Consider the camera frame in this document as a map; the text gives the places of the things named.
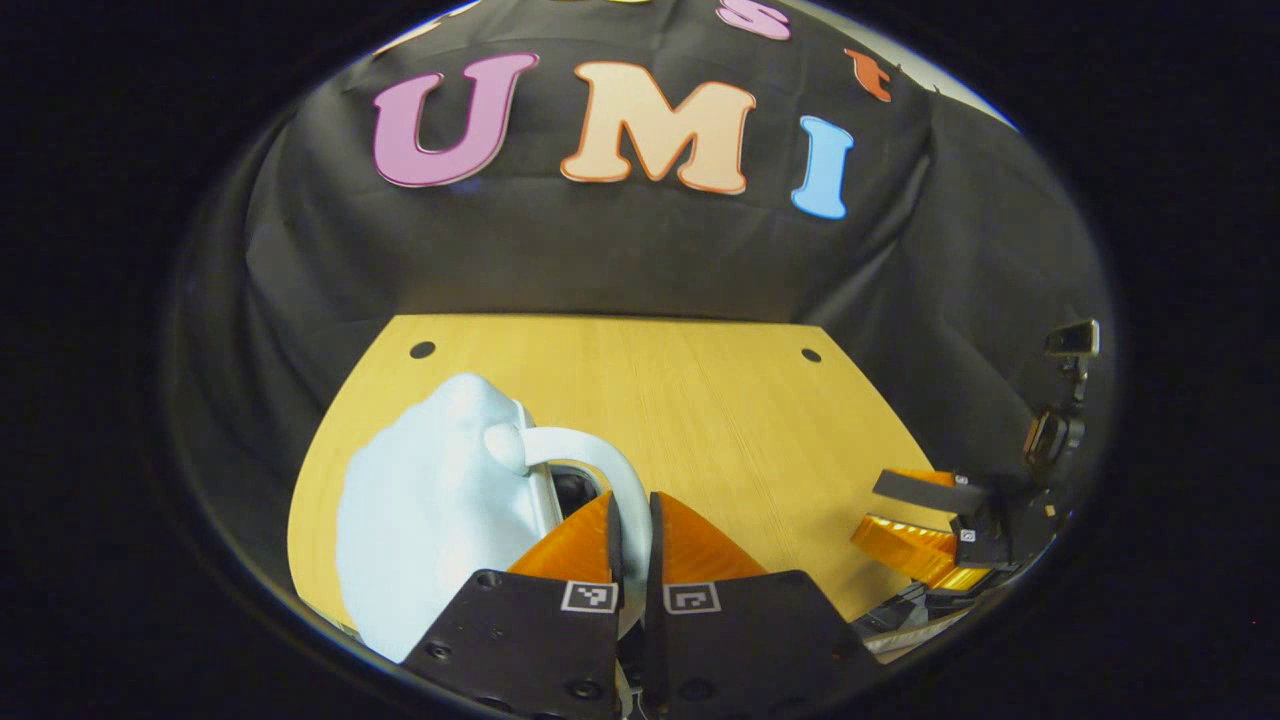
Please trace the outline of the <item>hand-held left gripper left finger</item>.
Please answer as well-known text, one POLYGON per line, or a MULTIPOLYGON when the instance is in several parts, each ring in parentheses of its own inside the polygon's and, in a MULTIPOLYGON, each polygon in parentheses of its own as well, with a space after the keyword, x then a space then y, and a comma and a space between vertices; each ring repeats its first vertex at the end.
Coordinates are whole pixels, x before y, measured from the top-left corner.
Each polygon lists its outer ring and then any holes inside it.
POLYGON ((618 511, 603 495, 509 569, 476 570, 404 667, 512 719, 613 719, 623 568, 618 511))

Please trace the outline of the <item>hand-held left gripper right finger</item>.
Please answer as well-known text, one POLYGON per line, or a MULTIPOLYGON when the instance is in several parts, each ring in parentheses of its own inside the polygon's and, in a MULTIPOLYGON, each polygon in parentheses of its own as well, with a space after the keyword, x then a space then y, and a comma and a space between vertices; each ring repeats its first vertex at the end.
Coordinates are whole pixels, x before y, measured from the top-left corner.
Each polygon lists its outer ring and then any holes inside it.
POLYGON ((805 571, 767 571, 671 495, 650 514, 646 716, 837 719, 884 679, 805 571))

